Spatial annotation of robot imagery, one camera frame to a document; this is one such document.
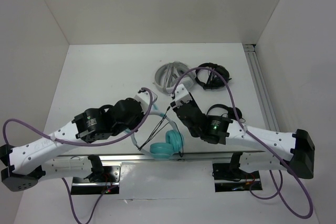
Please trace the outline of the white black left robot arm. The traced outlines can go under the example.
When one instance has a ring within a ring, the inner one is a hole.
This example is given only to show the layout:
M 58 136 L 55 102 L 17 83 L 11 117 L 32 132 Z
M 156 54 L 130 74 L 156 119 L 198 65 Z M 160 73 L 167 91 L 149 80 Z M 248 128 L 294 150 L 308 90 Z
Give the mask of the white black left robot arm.
M 126 129 L 138 128 L 149 102 L 127 98 L 115 105 L 87 109 L 52 134 L 32 143 L 14 147 L 1 146 L 1 181 L 10 191 L 30 189 L 49 179 L 79 177 L 97 182 L 104 167 L 98 155 L 82 158 L 63 157 L 80 144 L 92 144 L 117 136 Z

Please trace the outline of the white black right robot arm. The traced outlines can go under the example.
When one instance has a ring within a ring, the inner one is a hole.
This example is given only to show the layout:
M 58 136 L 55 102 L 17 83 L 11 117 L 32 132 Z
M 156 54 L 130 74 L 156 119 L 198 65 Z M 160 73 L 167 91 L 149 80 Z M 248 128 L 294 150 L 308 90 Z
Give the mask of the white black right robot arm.
M 229 172 L 235 178 L 258 170 L 286 170 L 302 179 L 312 179 L 315 145 L 305 130 L 281 133 L 241 124 L 220 115 L 204 114 L 186 89 L 172 95 L 171 107 L 192 137 L 210 144 L 240 145 L 256 153 L 232 155 Z

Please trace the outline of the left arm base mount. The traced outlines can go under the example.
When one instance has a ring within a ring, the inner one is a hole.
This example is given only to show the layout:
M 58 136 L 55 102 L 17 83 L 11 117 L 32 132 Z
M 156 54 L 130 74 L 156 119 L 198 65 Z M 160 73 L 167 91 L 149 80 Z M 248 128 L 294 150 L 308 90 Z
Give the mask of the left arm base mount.
M 99 195 L 105 190 L 105 194 L 118 194 L 121 165 L 114 163 L 112 165 L 104 165 L 98 155 L 89 155 L 89 164 L 93 161 L 94 165 L 98 165 L 98 168 L 103 168 L 103 173 L 91 176 L 91 172 L 84 178 L 74 177 L 71 183 L 72 195 Z

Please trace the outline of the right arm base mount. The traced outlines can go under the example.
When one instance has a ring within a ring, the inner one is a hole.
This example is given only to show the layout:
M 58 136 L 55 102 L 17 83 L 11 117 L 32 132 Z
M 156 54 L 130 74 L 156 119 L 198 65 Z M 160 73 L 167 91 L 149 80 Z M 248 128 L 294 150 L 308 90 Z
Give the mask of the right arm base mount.
M 247 173 L 240 169 L 238 158 L 242 153 L 212 160 L 215 192 L 262 190 L 259 172 Z

